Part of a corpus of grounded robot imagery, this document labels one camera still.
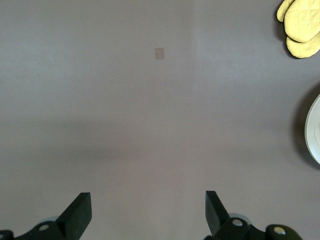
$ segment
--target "small beige square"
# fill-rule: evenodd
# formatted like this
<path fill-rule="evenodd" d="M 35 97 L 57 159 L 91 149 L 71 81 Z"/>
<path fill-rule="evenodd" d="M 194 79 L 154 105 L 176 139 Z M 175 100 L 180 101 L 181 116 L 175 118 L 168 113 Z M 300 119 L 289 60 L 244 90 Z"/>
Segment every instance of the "small beige square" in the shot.
<path fill-rule="evenodd" d="M 163 47 L 155 48 L 155 59 L 165 59 L 165 50 Z"/>

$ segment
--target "oven mitt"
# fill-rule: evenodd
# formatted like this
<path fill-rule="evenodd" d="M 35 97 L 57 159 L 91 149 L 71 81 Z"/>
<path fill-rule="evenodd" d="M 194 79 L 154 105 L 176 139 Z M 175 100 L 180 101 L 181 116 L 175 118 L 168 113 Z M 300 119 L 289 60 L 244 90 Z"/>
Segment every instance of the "oven mitt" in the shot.
<path fill-rule="evenodd" d="M 278 19 L 279 22 L 282 23 L 284 21 L 285 14 L 293 2 L 294 0 L 284 0 L 281 3 L 278 11 L 276 12 L 276 18 Z"/>
<path fill-rule="evenodd" d="M 320 31 L 320 0 L 295 0 L 284 15 L 285 33 L 305 43 Z"/>
<path fill-rule="evenodd" d="M 286 46 L 290 53 L 299 59 L 311 57 L 320 49 L 320 32 L 307 42 L 296 42 L 287 37 Z"/>

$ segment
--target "gray table surface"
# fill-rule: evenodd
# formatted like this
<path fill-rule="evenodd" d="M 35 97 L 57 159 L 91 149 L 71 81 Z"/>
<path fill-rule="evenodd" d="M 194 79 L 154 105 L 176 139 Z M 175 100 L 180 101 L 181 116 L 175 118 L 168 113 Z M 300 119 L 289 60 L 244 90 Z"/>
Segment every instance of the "gray table surface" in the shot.
<path fill-rule="evenodd" d="M 91 192 L 83 240 L 201 240 L 215 190 L 319 239 L 320 53 L 290 56 L 280 3 L 0 0 L 0 229 Z"/>

